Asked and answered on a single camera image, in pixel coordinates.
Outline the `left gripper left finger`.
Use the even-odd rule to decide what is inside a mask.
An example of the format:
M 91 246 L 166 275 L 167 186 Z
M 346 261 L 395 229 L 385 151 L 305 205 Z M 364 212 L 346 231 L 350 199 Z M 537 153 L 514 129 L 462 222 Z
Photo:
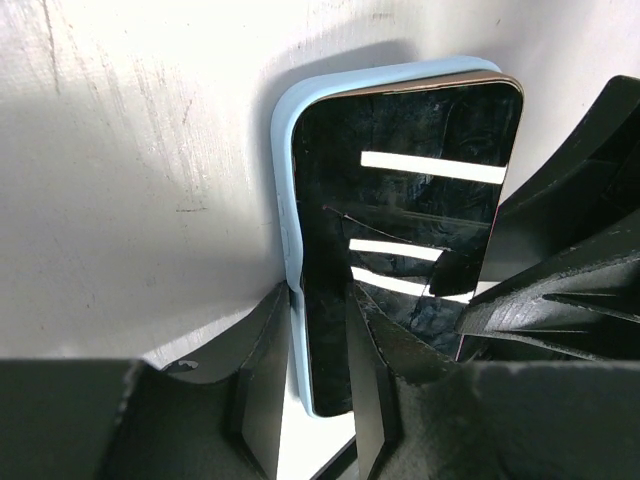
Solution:
M 5 479 L 272 479 L 290 292 L 157 369 L 135 360 L 5 360 Z

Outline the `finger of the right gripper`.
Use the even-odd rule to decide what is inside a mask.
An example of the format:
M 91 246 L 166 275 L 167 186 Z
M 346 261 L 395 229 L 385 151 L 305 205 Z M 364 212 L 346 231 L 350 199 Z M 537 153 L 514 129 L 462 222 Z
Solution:
M 497 284 L 639 207 L 639 81 L 618 75 L 571 134 L 498 209 L 480 273 Z
M 568 249 L 472 300 L 456 330 L 585 360 L 637 360 L 639 250 Z

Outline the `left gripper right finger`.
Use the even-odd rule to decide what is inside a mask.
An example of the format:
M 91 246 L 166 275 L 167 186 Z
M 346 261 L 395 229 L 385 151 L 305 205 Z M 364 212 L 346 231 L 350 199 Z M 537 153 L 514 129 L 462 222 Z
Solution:
M 363 479 L 635 479 L 635 362 L 457 363 L 345 293 Z

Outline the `gold phone with black screen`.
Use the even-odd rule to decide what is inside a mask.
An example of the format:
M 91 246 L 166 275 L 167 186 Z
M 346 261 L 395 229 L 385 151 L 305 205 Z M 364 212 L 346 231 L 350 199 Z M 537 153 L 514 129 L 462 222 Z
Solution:
M 313 408 L 352 407 L 347 291 L 436 351 L 479 279 L 524 103 L 472 71 L 337 93 L 297 119 L 292 154 Z

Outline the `light blue three-hole phone case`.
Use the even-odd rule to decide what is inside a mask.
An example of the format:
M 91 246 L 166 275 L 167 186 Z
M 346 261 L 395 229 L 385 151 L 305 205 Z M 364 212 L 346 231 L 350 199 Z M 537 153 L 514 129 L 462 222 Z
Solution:
M 453 56 L 435 60 L 343 71 L 303 79 L 291 86 L 274 108 L 270 140 L 275 175 L 277 205 L 284 266 L 291 290 L 291 325 L 298 396 L 306 413 L 320 418 L 314 405 L 306 323 L 305 300 L 301 287 L 303 238 L 296 206 L 293 135 L 302 112 L 311 104 L 334 94 L 371 86 L 432 78 L 472 71 L 499 73 L 493 62 L 473 56 Z

